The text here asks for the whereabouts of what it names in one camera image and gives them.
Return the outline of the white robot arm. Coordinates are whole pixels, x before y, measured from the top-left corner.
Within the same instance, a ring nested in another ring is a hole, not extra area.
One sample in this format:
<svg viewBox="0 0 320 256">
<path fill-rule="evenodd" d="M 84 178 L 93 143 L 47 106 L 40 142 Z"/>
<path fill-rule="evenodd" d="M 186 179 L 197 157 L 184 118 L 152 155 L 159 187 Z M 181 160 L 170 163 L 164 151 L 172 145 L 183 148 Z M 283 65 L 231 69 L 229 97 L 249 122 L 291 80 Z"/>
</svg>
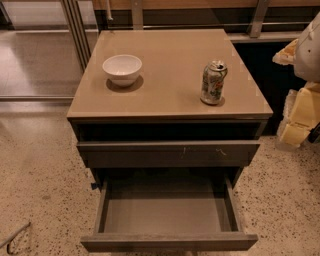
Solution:
<svg viewBox="0 0 320 256">
<path fill-rule="evenodd" d="M 320 123 L 320 13 L 272 61 L 292 65 L 295 76 L 306 82 L 298 91 L 289 90 L 277 130 L 277 147 L 295 150 Z"/>
</svg>

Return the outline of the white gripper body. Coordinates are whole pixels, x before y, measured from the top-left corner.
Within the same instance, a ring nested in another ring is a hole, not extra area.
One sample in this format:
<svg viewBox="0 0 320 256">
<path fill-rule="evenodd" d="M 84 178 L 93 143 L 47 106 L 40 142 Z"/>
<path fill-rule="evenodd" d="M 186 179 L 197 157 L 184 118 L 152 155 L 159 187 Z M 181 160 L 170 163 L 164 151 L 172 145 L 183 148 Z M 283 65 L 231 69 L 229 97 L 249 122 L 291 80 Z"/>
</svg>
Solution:
<svg viewBox="0 0 320 256">
<path fill-rule="evenodd" d="M 320 122 L 320 84 L 307 82 L 298 91 L 290 89 L 283 116 L 291 124 L 308 130 L 315 128 Z"/>
</svg>

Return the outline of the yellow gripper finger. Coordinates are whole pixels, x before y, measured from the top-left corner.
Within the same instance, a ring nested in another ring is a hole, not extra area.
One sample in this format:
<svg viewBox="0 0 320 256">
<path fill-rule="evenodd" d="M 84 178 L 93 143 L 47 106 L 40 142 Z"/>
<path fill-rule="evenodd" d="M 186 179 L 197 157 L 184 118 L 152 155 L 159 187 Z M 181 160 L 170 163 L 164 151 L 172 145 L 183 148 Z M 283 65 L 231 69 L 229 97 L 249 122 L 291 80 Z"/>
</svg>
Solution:
<svg viewBox="0 0 320 256">
<path fill-rule="evenodd" d="M 297 43 L 297 39 L 291 41 L 273 56 L 272 61 L 279 65 L 292 65 L 294 63 Z"/>
<path fill-rule="evenodd" d="M 300 126 L 293 126 L 288 123 L 280 123 L 279 140 L 282 143 L 299 147 L 310 134 L 310 131 Z"/>
</svg>

